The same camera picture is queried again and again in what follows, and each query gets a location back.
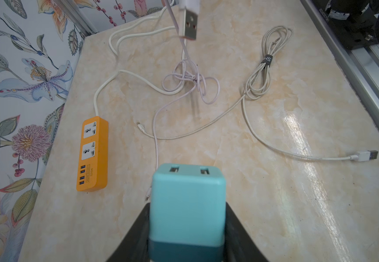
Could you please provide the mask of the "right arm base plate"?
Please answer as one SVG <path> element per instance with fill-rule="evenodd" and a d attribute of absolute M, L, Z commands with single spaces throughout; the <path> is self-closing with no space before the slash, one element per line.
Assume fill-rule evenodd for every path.
<path fill-rule="evenodd" d="M 345 49 L 379 45 L 379 1 L 316 0 L 312 3 Z"/>

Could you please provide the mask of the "teal USB charger plug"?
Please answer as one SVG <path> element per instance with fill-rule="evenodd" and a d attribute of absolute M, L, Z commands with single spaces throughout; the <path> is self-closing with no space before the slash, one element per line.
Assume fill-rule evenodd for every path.
<path fill-rule="evenodd" d="M 149 255 L 153 262 L 221 262 L 227 182 L 213 166 L 169 164 L 153 174 Z"/>

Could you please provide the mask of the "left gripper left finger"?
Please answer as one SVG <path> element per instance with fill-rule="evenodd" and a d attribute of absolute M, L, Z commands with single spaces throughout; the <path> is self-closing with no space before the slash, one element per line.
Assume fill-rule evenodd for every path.
<path fill-rule="evenodd" d="M 107 262 L 149 262 L 150 203 L 147 203 Z"/>

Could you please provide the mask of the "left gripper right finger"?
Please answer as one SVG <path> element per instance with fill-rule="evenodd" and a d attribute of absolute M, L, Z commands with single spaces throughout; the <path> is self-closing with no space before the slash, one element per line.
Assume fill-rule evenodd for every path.
<path fill-rule="evenodd" d="M 268 262 L 226 203 L 224 262 Z"/>

